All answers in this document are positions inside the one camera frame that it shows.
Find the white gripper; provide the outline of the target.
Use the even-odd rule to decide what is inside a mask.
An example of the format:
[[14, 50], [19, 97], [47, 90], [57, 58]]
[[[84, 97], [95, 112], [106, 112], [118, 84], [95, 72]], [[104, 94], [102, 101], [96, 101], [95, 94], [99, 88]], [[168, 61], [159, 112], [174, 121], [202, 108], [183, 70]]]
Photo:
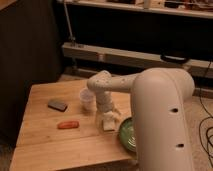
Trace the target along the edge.
[[112, 112], [116, 118], [116, 123], [120, 120], [120, 112], [115, 108], [114, 103], [97, 105], [97, 119], [102, 123], [103, 114], [107, 112]]

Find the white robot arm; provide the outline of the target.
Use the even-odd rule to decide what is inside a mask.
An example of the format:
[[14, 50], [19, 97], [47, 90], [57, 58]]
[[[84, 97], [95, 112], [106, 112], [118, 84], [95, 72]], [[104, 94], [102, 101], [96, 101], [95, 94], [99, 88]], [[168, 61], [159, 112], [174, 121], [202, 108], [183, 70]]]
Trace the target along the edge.
[[192, 76], [179, 68], [151, 68], [113, 77], [92, 76], [87, 87], [100, 111], [112, 108], [109, 92], [128, 92], [140, 171], [195, 171], [184, 101], [195, 89]]

